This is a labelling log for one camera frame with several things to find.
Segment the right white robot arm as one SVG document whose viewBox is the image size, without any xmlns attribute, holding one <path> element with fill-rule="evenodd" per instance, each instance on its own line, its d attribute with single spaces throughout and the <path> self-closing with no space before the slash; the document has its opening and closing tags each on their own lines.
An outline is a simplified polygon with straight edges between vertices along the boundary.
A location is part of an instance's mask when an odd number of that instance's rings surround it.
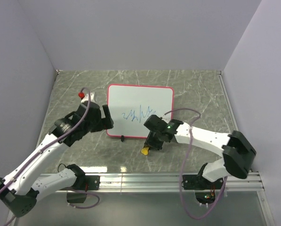
<svg viewBox="0 0 281 226">
<path fill-rule="evenodd" d="M 246 179 L 257 154 L 245 136 L 236 130 L 232 133 L 213 132 L 176 119 L 165 121 L 157 115 L 150 116 L 144 126 L 149 129 L 141 151 L 144 155 L 149 150 L 162 149 L 164 143 L 174 142 L 193 145 L 220 157 L 213 163 L 203 164 L 197 175 L 184 174 L 184 189 L 206 190 L 229 175 Z"/>
</svg>

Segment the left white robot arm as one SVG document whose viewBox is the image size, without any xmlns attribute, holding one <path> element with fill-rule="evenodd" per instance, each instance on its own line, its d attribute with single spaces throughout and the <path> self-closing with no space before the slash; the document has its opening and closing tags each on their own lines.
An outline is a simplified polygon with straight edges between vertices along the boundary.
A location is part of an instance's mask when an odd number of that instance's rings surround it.
<svg viewBox="0 0 281 226">
<path fill-rule="evenodd" d="M 86 134 L 113 128 L 108 105 L 80 103 L 78 109 L 55 121 L 32 154 L 14 171 L 0 177 L 0 200 L 17 217 L 29 213 L 44 197 L 63 188 L 85 190 L 90 187 L 85 172 L 76 164 L 39 179 L 44 169 Z"/>
</svg>

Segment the aluminium mounting rail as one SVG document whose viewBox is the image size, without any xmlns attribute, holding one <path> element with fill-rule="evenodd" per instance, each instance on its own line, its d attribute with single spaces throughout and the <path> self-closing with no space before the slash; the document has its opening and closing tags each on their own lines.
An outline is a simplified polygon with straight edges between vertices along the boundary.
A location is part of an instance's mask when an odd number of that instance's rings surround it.
<svg viewBox="0 0 281 226">
<path fill-rule="evenodd" d="M 215 208 L 199 205 L 193 191 L 183 193 L 188 217 L 180 202 L 176 173 L 103 173 L 97 192 L 100 203 L 85 210 L 66 204 L 58 191 L 40 201 L 15 226 L 265 226 L 263 186 L 257 173 L 246 180 L 229 178 Z"/>
</svg>

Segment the yellow bone shaped eraser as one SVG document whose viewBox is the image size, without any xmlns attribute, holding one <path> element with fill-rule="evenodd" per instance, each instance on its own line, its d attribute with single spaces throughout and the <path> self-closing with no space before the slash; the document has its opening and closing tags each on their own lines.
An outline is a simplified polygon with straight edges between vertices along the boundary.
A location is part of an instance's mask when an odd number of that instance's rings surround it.
<svg viewBox="0 0 281 226">
<path fill-rule="evenodd" d="M 140 152 L 141 152 L 141 154 L 147 156 L 149 154 L 149 150 L 150 150 L 150 147 L 143 147 Z"/>
</svg>

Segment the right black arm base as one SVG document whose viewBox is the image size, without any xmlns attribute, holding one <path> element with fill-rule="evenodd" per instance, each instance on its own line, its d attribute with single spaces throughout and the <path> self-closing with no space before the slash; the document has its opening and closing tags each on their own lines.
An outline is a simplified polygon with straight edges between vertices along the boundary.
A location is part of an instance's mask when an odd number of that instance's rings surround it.
<svg viewBox="0 0 281 226">
<path fill-rule="evenodd" d="M 220 190 L 224 179 L 220 178 L 215 182 L 209 182 L 199 175 L 184 174 L 182 176 L 182 188 L 194 190 L 195 198 L 200 204 L 213 204 L 216 200 L 215 190 Z"/>
</svg>

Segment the pink framed whiteboard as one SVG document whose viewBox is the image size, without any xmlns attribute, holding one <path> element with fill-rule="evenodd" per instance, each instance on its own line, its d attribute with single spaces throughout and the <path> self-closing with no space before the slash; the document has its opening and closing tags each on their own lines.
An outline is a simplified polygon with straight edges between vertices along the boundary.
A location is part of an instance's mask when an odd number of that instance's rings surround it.
<svg viewBox="0 0 281 226">
<path fill-rule="evenodd" d="M 162 116 L 174 108 L 174 89 L 171 87 L 111 84 L 107 104 L 114 122 L 107 130 L 111 137 L 146 138 L 144 126 L 149 116 Z"/>
</svg>

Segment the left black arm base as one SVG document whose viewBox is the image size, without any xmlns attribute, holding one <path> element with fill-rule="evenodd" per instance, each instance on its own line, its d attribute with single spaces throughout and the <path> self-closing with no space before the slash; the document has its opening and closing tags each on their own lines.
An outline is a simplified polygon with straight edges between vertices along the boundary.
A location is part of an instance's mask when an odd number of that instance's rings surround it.
<svg viewBox="0 0 281 226">
<path fill-rule="evenodd" d="M 68 187 L 66 200 L 69 204 L 82 204 L 86 201 L 87 193 L 97 191 L 99 189 L 100 176 L 88 175 L 85 176 L 80 182 L 75 183 L 73 186 Z"/>
</svg>

